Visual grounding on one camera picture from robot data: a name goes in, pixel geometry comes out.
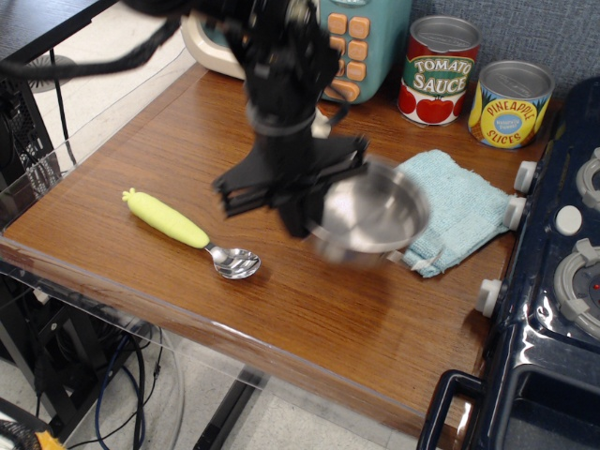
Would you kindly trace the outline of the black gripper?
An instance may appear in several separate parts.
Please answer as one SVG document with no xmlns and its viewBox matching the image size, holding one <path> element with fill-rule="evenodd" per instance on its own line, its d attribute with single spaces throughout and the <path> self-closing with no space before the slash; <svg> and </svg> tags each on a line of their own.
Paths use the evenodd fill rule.
<svg viewBox="0 0 600 450">
<path fill-rule="evenodd" d="M 364 170 L 368 140 L 331 135 L 318 114 L 291 125 L 249 118 L 249 153 L 213 182 L 227 216 L 263 206 L 276 208 L 288 234 L 306 238 L 323 221 L 324 195 L 332 183 Z"/>
</svg>

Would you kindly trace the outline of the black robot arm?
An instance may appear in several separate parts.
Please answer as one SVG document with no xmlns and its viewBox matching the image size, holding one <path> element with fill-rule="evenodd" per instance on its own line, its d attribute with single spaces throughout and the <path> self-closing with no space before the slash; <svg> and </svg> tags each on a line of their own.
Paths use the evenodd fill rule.
<svg viewBox="0 0 600 450">
<path fill-rule="evenodd" d="M 324 196 L 361 173 L 368 140 L 317 138 L 311 127 L 339 52 L 310 1 L 129 1 L 142 14 L 179 19 L 193 13 L 220 28 L 245 74 L 247 121 L 254 144 L 218 177 L 227 216 L 277 210 L 289 235 L 308 236 L 323 218 Z"/>
</svg>

